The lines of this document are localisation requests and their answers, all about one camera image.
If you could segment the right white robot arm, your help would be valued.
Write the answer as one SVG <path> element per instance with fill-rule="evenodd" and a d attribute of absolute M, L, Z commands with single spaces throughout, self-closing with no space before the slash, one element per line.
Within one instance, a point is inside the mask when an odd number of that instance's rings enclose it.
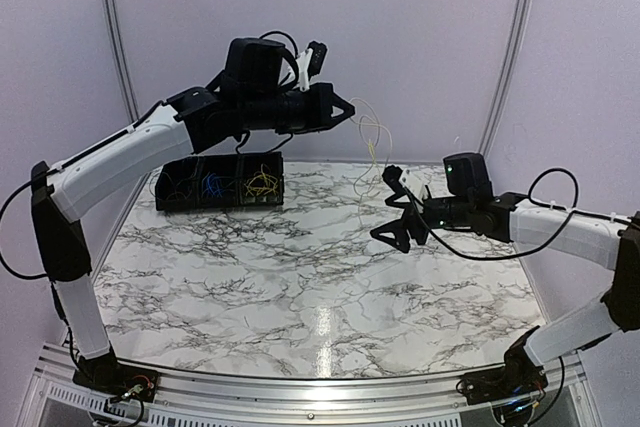
<path fill-rule="evenodd" d="M 544 327 L 524 334 L 504 354 L 495 385 L 515 395 L 550 360 L 588 349 L 616 332 L 639 328 L 639 218 L 598 214 L 536 200 L 531 192 L 495 195 L 480 153 L 443 160 L 448 193 L 434 197 L 413 172 L 390 165 L 384 183 L 393 194 L 385 201 L 402 209 L 397 220 L 371 230 L 372 238 L 406 253 L 439 229 L 471 232 L 523 246 L 522 256 L 545 249 L 595 263 L 613 274 L 604 294 Z"/>

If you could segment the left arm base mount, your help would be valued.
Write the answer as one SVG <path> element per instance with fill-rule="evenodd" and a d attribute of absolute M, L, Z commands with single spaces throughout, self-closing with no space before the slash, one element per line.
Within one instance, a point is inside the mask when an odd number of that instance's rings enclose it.
<path fill-rule="evenodd" d="M 143 402 L 154 400 L 159 380 L 158 371 L 127 364 L 120 364 L 111 370 L 100 367 L 92 377 L 76 370 L 72 377 L 75 385 L 109 394 L 111 397 L 122 397 L 134 387 L 140 386 L 141 391 L 133 392 L 132 397 Z"/>

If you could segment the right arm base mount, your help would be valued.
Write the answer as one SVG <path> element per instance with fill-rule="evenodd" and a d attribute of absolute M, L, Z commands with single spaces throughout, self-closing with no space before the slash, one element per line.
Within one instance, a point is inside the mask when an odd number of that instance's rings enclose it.
<path fill-rule="evenodd" d="M 500 366 L 463 374 L 455 389 L 469 405 L 477 405 L 542 392 L 547 386 L 542 367 L 521 370 Z"/>

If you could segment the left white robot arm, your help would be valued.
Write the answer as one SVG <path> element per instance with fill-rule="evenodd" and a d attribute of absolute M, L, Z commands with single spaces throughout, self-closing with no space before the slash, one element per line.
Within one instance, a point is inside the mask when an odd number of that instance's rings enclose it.
<path fill-rule="evenodd" d="M 302 135 L 331 130 L 355 114 L 332 84 L 313 82 L 327 48 L 301 53 L 277 41 L 234 39 L 224 68 L 204 87 L 157 102 L 135 123 L 53 166 L 36 164 L 31 193 L 37 246 L 57 310 L 79 351 L 77 369 L 106 392 L 125 385 L 126 370 L 108 338 L 90 280 L 82 217 L 126 184 L 169 162 L 253 131 Z"/>

